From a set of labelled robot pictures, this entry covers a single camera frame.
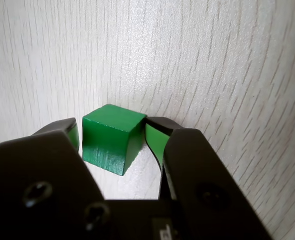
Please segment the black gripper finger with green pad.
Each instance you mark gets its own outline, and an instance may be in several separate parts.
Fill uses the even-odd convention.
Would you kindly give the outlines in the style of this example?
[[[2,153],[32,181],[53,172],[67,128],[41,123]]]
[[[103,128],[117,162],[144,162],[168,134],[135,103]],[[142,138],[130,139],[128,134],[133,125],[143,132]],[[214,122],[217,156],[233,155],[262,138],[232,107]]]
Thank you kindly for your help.
[[[75,118],[0,143],[0,240],[109,240],[111,211],[81,159]]]
[[[160,167],[158,197],[173,201],[185,240],[268,240],[270,234],[203,133],[166,117],[145,119]]]

